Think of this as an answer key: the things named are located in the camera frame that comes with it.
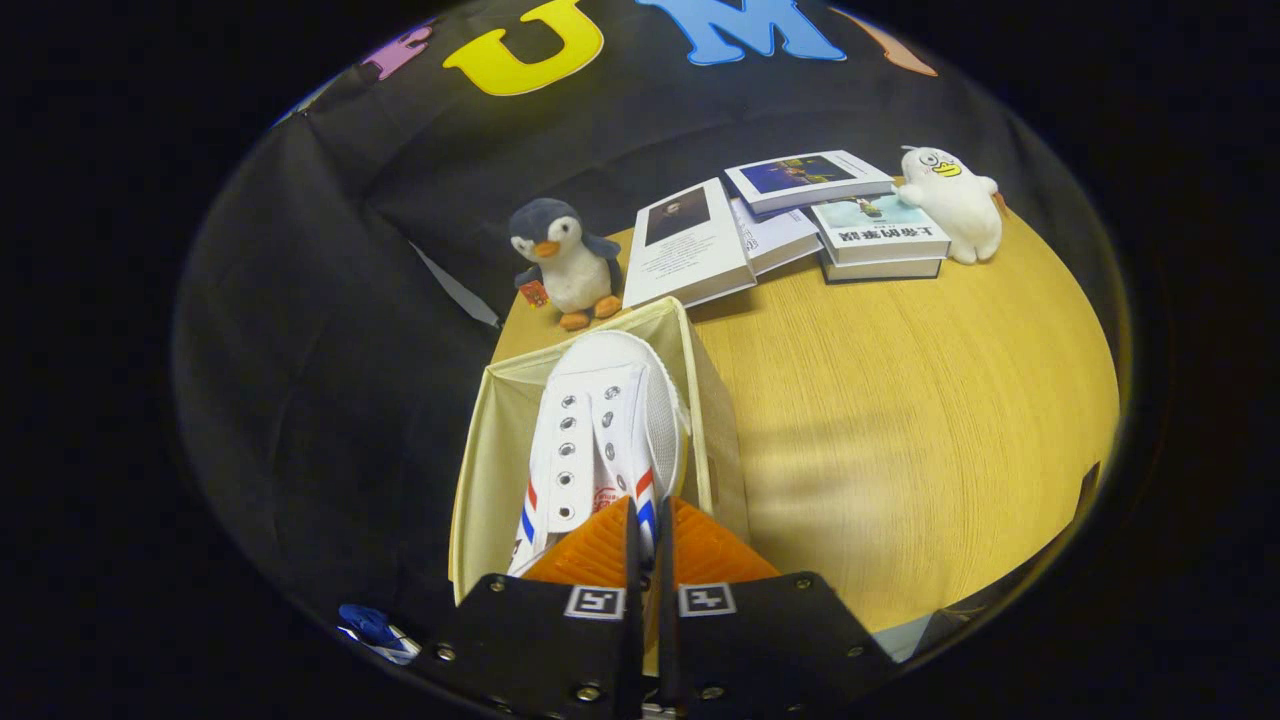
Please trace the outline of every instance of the stuffed penguin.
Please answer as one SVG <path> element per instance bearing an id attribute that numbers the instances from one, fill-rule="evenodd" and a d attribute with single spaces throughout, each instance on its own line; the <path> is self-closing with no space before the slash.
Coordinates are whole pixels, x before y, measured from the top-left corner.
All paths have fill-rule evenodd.
<path id="1" fill-rule="evenodd" d="M 534 263 L 516 275 L 516 287 L 540 281 L 563 315 L 561 327 L 579 331 L 591 315 L 608 318 L 622 309 L 618 252 L 622 246 L 586 232 L 568 202 L 539 197 L 511 217 L 511 246 Z"/>
<path id="2" fill-rule="evenodd" d="M 996 181 L 973 174 L 948 152 L 911 147 L 902 156 L 906 183 L 893 192 L 908 205 L 928 213 L 951 237 L 951 259 L 965 265 L 988 260 L 1000 247 L 1000 211 L 992 201 Z"/>

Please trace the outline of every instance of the penguin feet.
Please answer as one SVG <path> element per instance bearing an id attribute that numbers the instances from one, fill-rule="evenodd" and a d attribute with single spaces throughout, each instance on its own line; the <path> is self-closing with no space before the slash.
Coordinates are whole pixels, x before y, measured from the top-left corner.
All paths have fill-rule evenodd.
<path id="1" fill-rule="evenodd" d="M 566 331 L 580 331 L 586 325 L 591 324 L 591 319 L 586 316 L 586 313 L 564 313 L 561 315 L 561 328 Z"/>
<path id="2" fill-rule="evenodd" d="M 595 316 L 604 319 L 612 318 L 622 309 L 622 301 L 613 295 L 607 295 L 595 301 Z"/>

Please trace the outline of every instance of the book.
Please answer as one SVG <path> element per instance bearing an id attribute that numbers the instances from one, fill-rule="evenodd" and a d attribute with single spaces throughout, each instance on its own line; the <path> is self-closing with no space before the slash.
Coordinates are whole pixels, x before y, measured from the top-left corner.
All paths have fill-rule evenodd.
<path id="1" fill-rule="evenodd" d="M 951 238 L 919 208 L 892 192 L 822 202 L 809 209 L 837 264 L 946 258 Z"/>
<path id="2" fill-rule="evenodd" d="M 844 150 L 774 158 L 724 174 L 756 215 L 893 188 L 893 178 Z"/>
<path id="3" fill-rule="evenodd" d="M 718 178 L 636 213 L 625 307 L 666 295 L 692 306 L 754 284 L 755 272 Z"/>
<path id="4" fill-rule="evenodd" d="M 756 277 L 822 249 L 818 225 L 800 210 L 762 220 L 739 197 L 730 201 L 730 208 Z"/>
<path id="5" fill-rule="evenodd" d="M 942 270 L 943 258 L 910 258 L 906 260 L 870 260 L 837 265 L 826 249 L 818 254 L 822 277 L 827 284 L 869 281 L 936 278 Z"/>

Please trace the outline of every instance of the blue object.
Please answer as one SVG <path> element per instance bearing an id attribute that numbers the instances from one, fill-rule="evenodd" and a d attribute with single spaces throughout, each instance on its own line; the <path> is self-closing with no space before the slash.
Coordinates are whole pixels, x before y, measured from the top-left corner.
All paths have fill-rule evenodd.
<path id="1" fill-rule="evenodd" d="M 636 0 L 640 5 L 657 5 L 676 20 L 694 44 L 689 61 L 695 65 L 733 63 L 746 51 L 724 42 L 717 29 L 732 35 L 764 56 L 773 55 L 773 28 L 782 32 L 782 50 L 795 58 L 812 60 L 844 60 L 845 51 L 836 47 L 804 13 L 795 0 L 742 0 L 742 9 L 716 0 Z"/>
<path id="2" fill-rule="evenodd" d="M 361 642 L 401 650 L 399 637 L 392 630 L 385 612 L 361 605 L 343 605 L 338 609 L 338 615 L 355 628 Z"/>

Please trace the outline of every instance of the blue letter m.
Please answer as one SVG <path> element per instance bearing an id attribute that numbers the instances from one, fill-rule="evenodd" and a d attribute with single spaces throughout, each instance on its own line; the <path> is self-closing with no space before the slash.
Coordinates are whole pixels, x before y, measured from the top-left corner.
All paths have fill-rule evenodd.
<path id="1" fill-rule="evenodd" d="M 694 51 L 689 61 L 695 65 L 732 63 L 746 56 L 746 51 L 724 42 L 716 32 L 741 40 L 760 55 L 773 55 L 773 28 L 782 32 L 782 49 L 796 58 L 814 60 L 844 60 L 845 53 L 827 41 L 804 17 L 795 0 L 742 0 L 737 10 L 717 0 L 636 0 L 640 5 L 657 5 L 680 29 L 685 31 Z"/>

